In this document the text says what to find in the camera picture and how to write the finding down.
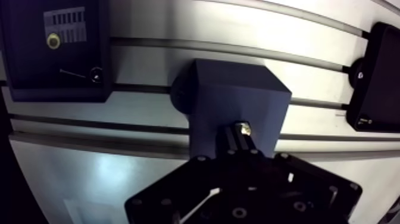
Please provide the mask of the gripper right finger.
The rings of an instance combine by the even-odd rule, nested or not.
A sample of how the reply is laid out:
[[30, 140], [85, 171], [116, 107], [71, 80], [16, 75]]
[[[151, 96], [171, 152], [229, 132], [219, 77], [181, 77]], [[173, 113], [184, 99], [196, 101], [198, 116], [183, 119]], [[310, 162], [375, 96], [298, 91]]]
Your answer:
[[266, 157], [237, 135], [238, 223], [348, 223], [362, 196], [355, 182], [290, 154]]

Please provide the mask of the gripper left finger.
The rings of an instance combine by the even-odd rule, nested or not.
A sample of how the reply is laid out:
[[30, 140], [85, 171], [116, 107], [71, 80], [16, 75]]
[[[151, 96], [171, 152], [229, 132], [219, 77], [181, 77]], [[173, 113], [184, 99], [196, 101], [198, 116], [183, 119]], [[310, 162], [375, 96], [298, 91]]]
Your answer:
[[220, 127], [215, 137], [216, 157], [196, 155], [161, 179], [131, 196], [124, 204], [129, 223], [179, 223], [213, 188], [227, 181], [239, 150], [248, 148], [248, 125]]

